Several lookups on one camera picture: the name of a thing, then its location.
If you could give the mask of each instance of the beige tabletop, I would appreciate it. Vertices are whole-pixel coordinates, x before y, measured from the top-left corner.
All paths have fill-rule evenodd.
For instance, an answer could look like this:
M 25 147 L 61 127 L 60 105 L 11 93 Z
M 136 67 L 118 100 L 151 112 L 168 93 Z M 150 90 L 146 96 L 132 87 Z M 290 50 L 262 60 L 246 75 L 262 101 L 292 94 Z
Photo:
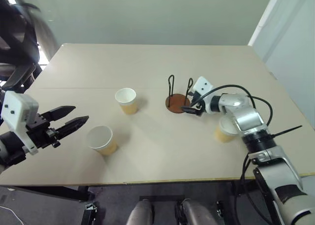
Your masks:
M 274 108 L 271 133 L 303 125 L 275 141 L 302 175 L 315 173 L 315 133 L 284 88 L 248 46 L 163 46 L 66 44 L 27 91 L 39 112 L 60 105 L 77 108 L 66 121 L 89 115 L 87 123 L 35 156 L 4 171 L 0 185 L 95 185 L 166 181 L 229 180 L 240 177 L 247 153 L 240 138 L 219 143 L 214 137 L 221 114 L 197 117 L 165 108 L 167 78 L 175 75 L 174 93 L 185 93 L 188 79 L 206 77 L 214 86 L 239 84 Z M 125 115 L 114 94 L 137 91 L 139 111 Z M 237 89 L 224 92 L 241 93 Z M 256 102 L 263 119 L 268 108 Z M 96 126 L 113 129 L 119 146 L 103 157 L 86 144 Z M 1 126 L 1 133 L 7 130 Z

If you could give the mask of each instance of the black chair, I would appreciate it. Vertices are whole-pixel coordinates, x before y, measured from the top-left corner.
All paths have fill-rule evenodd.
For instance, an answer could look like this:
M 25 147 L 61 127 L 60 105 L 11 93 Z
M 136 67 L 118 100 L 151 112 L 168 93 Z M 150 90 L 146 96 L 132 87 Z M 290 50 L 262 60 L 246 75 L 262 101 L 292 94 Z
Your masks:
M 0 80 L 6 81 L 1 89 L 23 93 L 41 72 L 38 61 L 35 29 L 27 9 L 0 0 Z

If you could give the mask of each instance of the paper cup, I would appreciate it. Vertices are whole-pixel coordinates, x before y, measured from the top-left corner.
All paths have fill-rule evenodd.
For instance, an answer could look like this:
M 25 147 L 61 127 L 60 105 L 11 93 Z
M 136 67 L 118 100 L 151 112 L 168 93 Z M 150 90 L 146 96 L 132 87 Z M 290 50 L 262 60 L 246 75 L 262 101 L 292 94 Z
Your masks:
M 115 94 L 115 99 L 126 114 L 134 114 L 138 107 L 136 103 L 136 91 L 131 88 L 122 88 Z
M 221 117 L 219 125 L 215 131 L 215 138 L 218 141 L 225 143 L 233 140 L 237 135 L 238 131 L 229 117 L 226 115 Z
M 87 135 L 87 142 L 92 149 L 102 155 L 110 155 L 117 148 L 113 139 L 113 131 L 106 126 L 99 126 L 90 130 Z

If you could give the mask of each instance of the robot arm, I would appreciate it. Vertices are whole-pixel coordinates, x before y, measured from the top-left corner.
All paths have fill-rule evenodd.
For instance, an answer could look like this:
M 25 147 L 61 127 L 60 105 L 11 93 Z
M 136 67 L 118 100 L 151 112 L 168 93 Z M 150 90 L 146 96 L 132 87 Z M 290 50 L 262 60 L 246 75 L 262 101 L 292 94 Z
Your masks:
M 59 129 L 50 128 L 50 121 L 56 121 L 70 113 L 74 106 L 61 106 L 43 114 L 38 114 L 38 103 L 25 94 L 5 92 L 1 117 L 10 131 L 0 135 L 0 173 L 12 165 L 26 159 L 38 148 L 60 146 L 59 140 L 78 130 L 88 116 L 75 118 Z
M 196 99 L 212 89 L 212 85 L 200 77 L 193 87 Z M 246 144 L 249 158 L 257 168 L 253 171 L 260 189 L 270 193 L 276 202 L 286 225 L 313 224 L 315 221 L 315 197 L 303 192 L 299 174 L 274 141 L 258 111 L 250 105 L 246 95 L 210 94 L 197 103 L 197 109 L 183 107 L 188 113 L 201 115 L 203 112 L 226 114 Z

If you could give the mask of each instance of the brown round base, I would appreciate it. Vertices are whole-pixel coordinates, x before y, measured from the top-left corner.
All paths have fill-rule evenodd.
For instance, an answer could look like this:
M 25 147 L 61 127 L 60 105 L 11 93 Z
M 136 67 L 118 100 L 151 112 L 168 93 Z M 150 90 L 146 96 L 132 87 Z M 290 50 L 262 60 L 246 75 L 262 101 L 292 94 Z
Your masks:
M 165 100 L 165 106 L 166 108 L 173 112 L 173 113 L 183 113 L 184 111 L 181 109 L 182 106 L 189 106 L 190 105 L 190 100 L 186 99 L 186 104 L 185 102 L 185 96 L 181 94 L 173 94 L 171 96 L 171 102 L 170 106 L 168 107 L 168 97 Z

